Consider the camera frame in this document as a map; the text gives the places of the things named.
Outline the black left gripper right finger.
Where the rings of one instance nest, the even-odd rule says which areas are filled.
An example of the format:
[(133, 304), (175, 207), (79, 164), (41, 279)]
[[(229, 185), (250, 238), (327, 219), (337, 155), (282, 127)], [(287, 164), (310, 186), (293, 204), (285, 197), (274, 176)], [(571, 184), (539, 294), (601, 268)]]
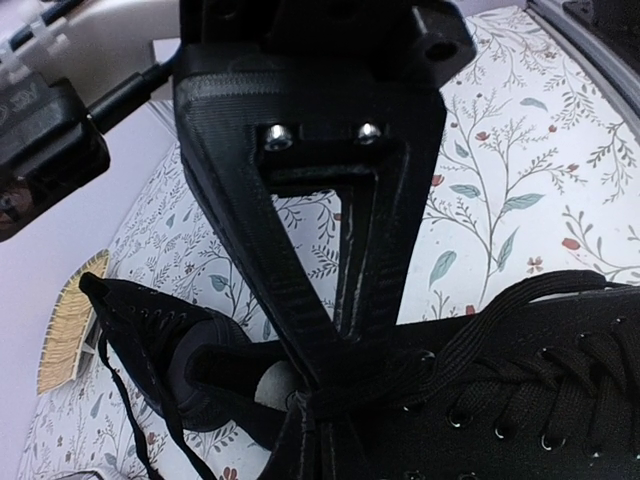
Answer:
[(353, 421), (342, 415), (320, 423), (321, 479), (404, 479), (405, 431), (393, 421)]

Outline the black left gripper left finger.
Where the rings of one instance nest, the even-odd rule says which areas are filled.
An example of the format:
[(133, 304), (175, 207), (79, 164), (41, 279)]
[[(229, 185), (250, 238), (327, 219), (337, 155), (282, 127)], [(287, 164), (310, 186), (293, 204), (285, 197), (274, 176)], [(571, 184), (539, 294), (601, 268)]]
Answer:
[(309, 396), (296, 394), (276, 445), (258, 479), (315, 479), (315, 456), (316, 425), (309, 407)]

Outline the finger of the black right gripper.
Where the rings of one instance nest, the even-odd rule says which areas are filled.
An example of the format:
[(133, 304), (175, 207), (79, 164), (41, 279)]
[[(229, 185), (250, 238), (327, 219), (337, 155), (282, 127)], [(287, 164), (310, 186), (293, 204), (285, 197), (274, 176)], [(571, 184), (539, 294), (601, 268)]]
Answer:
[(400, 308), (446, 111), (363, 63), (191, 45), (174, 77), (187, 182), (314, 386), (380, 359)]

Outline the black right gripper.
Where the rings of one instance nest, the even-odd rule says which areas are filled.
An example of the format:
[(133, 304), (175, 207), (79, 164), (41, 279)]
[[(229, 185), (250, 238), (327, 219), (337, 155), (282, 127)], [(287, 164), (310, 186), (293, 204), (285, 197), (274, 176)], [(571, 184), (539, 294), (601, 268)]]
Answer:
[(380, 80), (444, 86), (476, 46), (449, 1), (182, 1), (185, 44), (251, 43), (287, 56), (355, 59)]

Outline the black front canvas sneaker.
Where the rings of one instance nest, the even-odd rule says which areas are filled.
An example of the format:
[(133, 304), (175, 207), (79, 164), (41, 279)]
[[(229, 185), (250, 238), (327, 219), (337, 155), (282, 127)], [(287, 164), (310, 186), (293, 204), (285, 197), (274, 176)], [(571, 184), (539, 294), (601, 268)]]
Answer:
[(405, 431), (404, 479), (635, 479), (639, 290), (587, 270), (532, 277), (476, 315), (410, 325), (382, 375), (309, 396)]

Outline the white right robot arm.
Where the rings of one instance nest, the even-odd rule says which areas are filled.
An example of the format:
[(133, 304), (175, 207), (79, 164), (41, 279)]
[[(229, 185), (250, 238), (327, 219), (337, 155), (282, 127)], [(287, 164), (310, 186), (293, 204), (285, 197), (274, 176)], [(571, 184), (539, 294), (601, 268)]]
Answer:
[(447, 1), (34, 2), (1, 45), (1, 236), (173, 87), (184, 173), (312, 388), (376, 374), (475, 55)]

